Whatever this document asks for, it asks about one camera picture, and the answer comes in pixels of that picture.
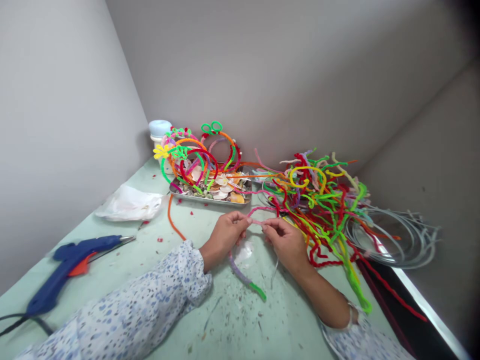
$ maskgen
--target white bottle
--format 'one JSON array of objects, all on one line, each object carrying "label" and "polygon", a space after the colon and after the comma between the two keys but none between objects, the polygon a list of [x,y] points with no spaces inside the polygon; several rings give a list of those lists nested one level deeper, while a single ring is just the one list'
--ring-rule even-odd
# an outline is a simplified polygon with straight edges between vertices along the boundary
[{"label": "white bottle", "polygon": [[[165,133],[170,131],[171,127],[172,124],[167,120],[150,121],[148,128],[150,129],[150,139],[152,139],[154,142],[154,148],[156,148],[157,145],[162,145],[163,137],[165,136]],[[158,163],[160,166],[162,165],[161,158],[158,159]],[[165,170],[165,174],[171,175],[174,173],[168,161],[165,161],[163,169]]]}]

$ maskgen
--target right hand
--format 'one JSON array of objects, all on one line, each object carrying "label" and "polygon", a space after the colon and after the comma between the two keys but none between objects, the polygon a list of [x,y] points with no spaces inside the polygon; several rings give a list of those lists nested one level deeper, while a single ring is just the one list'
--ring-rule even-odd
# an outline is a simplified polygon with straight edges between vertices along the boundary
[{"label": "right hand", "polygon": [[273,245],[280,262],[292,275],[311,266],[304,236],[299,229],[275,217],[265,220],[261,230],[265,240]]}]

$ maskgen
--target floral print sleeve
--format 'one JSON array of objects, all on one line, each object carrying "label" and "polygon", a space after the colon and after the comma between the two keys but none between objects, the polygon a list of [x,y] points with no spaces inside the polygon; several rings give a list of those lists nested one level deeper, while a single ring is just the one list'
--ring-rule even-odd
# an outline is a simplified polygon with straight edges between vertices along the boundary
[{"label": "floral print sleeve", "polygon": [[184,241],[152,271],[89,302],[16,359],[143,359],[179,318],[200,305],[211,285],[200,252]]},{"label": "floral print sleeve", "polygon": [[[343,329],[322,324],[323,335],[333,352],[341,360],[413,360],[414,358],[397,341],[377,330],[367,320],[359,307],[350,305],[350,322]],[[358,311],[357,323],[353,323],[353,311]]]}]

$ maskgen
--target black cable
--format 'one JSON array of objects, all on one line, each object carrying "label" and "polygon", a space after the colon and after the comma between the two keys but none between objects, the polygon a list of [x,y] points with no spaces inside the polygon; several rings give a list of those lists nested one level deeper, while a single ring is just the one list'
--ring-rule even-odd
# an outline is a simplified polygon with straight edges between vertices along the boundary
[{"label": "black cable", "polygon": [[10,319],[10,318],[20,318],[20,319],[17,320],[16,322],[14,322],[9,327],[7,327],[2,332],[0,332],[0,337],[3,336],[3,335],[6,335],[6,334],[10,333],[11,331],[13,331],[14,329],[18,328],[20,325],[22,325],[27,320],[33,320],[34,322],[36,322],[38,324],[38,326],[40,326],[41,329],[47,334],[47,336],[50,336],[54,333],[52,328],[50,326],[48,326],[47,323],[44,320],[42,320],[41,318],[36,317],[36,316],[28,316],[25,313],[15,313],[15,314],[1,316],[0,321],[5,320],[5,319]]},{"label": "black cable", "polygon": [[0,337],[2,337],[3,335],[6,335],[8,334],[9,332],[11,332],[12,330],[18,328],[20,325],[22,325],[24,322],[26,322],[29,318],[26,317],[26,316],[22,316],[19,320],[15,321],[12,325],[10,325],[9,327],[7,327],[5,330],[3,330],[2,332],[0,332]]}]

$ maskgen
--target yellow pipe cleaner flower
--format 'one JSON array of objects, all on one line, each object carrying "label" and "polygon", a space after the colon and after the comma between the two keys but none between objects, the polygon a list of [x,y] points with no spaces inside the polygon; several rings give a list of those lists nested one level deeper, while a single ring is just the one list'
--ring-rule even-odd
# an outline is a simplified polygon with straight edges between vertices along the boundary
[{"label": "yellow pipe cleaner flower", "polygon": [[157,145],[156,148],[153,149],[153,152],[155,153],[155,155],[153,155],[153,157],[155,159],[160,159],[160,158],[168,158],[169,157],[169,150],[171,150],[171,148],[169,147],[169,145],[165,145],[165,146],[162,146],[162,145]]}]

